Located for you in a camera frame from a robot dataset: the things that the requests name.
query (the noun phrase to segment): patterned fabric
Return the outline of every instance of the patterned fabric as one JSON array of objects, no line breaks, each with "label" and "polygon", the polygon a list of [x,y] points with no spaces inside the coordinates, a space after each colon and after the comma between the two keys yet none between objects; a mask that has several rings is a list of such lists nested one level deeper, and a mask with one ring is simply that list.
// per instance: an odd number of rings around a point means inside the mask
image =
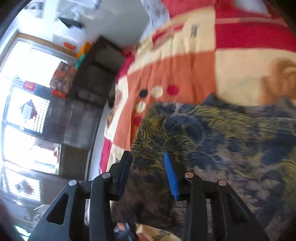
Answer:
[{"label": "patterned fabric", "polygon": [[131,149],[154,102],[200,104],[215,93],[228,103],[255,106],[292,96],[289,90],[295,95],[295,52],[292,32],[265,15],[206,7],[171,19],[134,48],[120,72],[101,172]]},{"label": "patterned fabric", "polygon": [[181,236],[185,204],[170,194],[163,164],[170,150],[203,180],[227,180],[277,240],[296,211],[295,131],[296,107],[287,98],[264,107],[231,105],[214,95],[202,105],[156,103],[135,138],[126,190],[112,218]]}]

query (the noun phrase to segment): dark patterned garment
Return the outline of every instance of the dark patterned garment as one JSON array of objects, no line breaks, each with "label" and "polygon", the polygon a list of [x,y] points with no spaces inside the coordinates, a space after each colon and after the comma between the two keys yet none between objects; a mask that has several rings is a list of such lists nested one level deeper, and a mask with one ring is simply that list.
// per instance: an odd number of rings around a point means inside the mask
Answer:
[{"label": "dark patterned garment", "polygon": [[132,147],[125,193],[112,205],[116,222],[138,222],[181,237],[184,202],[175,202],[165,150],[203,180],[225,179],[277,240],[296,210],[296,107],[240,107],[210,95],[202,105],[156,103]]}]

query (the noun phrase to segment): bed sheet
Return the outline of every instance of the bed sheet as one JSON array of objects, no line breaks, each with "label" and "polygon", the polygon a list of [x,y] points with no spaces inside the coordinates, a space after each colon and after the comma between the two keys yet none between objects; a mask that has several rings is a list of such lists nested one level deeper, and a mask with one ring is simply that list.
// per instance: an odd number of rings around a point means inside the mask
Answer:
[{"label": "bed sheet", "polygon": [[199,104],[211,93],[242,106],[296,99],[295,52],[288,27],[265,15],[205,7],[171,19],[134,47],[119,72],[100,172],[130,150],[154,102]]}]

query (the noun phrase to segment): white dot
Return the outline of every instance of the white dot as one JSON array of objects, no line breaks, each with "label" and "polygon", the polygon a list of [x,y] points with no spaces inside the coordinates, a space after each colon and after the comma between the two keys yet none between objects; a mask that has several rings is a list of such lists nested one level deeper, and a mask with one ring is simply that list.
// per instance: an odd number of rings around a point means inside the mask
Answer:
[{"label": "white dot", "polygon": [[163,94],[163,88],[160,85],[154,86],[151,90],[151,95],[154,98],[159,98]]},{"label": "white dot", "polygon": [[145,108],[146,108],[146,104],[143,101],[140,101],[140,103],[136,105],[136,110],[138,113],[143,112]]}]

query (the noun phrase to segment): silver screw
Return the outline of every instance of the silver screw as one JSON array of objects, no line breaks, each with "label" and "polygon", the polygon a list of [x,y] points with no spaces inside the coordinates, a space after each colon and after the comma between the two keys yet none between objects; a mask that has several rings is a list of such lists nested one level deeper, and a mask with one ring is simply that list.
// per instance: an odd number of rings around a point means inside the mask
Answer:
[{"label": "silver screw", "polygon": [[77,181],[76,180],[69,181],[69,185],[70,186],[75,186],[76,184],[77,184]]},{"label": "silver screw", "polygon": [[108,173],[108,172],[104,172],[104,173],[102,174],[102,178],[109,178],[110,176],[111,176],[111,174]]},{"label": "silver screw", "polygon": [[185,177],[187,177],[187,178],[193,178],[194,177],[194,174],[192,172],[186,172],[185,173]]},{"label": "silver screw", "polygon": [[221,179],[218,181],[218,184],[222,187],[225,187],[227,185],[227,181]]}]

